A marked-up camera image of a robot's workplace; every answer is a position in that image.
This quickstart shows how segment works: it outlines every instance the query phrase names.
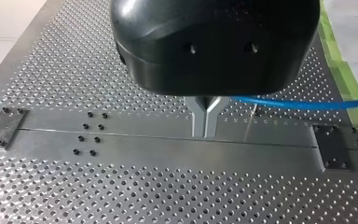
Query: perforated metal plate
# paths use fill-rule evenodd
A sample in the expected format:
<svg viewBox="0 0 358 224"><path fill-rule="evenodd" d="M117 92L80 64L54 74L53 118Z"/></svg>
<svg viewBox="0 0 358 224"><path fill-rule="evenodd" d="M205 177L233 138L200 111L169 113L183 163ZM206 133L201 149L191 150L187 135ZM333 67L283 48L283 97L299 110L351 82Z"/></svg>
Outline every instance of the perforated metal plate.
<svg viewBox="0 0 358 224"><path fill-rule="evenodd" d="M0 157L0 223L358 223L358 180Z"/></svg>

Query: black plastic housing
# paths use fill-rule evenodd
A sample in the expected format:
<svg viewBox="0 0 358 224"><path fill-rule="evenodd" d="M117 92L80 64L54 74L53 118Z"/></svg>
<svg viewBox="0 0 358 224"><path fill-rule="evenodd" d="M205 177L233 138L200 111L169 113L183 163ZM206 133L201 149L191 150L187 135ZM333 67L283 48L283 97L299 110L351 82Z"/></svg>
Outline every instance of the black plastic housing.
<svg viewBox="0 0 358 224"><path fill-rule="evenodd" d="M141 87L169 95L256 95L293 81L319 0L112 0L117 49Z"/></svg>

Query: hole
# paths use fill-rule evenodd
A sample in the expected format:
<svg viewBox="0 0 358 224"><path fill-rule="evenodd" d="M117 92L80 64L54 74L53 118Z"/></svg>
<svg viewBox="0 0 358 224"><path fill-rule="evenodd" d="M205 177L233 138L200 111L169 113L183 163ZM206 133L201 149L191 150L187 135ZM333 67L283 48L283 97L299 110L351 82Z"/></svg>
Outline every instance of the hole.
<svg viewBox="0 0 358 224"><path fill-rule="evenodd" d="M258 52L258 46L255 43L249 42L243 47L245 53L256 54Z"/></svg>
<svg viewBox="0 0 358 224"><path fill-rule="evenodd" d="M196 54L196 52L197 52L197 47L192 43L184 44L183 48L184 48L185 52L189 52L191 54Z"/></svg>

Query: blue hose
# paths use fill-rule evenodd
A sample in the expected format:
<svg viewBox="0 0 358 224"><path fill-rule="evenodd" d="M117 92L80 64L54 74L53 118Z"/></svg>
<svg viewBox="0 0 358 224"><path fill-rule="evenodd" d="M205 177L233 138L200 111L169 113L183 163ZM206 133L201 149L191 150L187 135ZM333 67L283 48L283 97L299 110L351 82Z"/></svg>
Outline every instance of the blue hose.
<svg viewBox="0 0 358 224"><path fill-rule="evenodd" d="M302 101L270 100L270 99L261 99L256 97L247 97L247 96L234 96L231 98L235 100L239 100L244 103L259 104L259 105L288 108L288 109L343 110L343 109L358 107L358 100L332 102L332 103L314 103L314 102L302 102Z"/></svg>

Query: screw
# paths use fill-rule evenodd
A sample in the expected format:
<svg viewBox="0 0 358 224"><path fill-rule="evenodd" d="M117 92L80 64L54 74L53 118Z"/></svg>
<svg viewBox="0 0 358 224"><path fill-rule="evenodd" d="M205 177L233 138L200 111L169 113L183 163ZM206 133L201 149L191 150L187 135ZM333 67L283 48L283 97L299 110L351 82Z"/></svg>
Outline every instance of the screw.
<svg viewBox="0 0 358 224"><path fill-rule="evenodd" d="M74 149L74 154L75 154L75 155L78 155L78 154L80 154L80 151L79 151L79 149L75 148L75 149Z"/></svg>
<svg viewBox="0 0 358 224"><path fill-rule="evenodd" d="M0 140L0 146L3 147L6 144L4 140Z"/></svg>
<svg viewBox="0 0 358 224"><path fill-rule="evenodd" d="M24 113L24 109L23 108L17 108L17 112L19 112L19 114Z"/></svg>

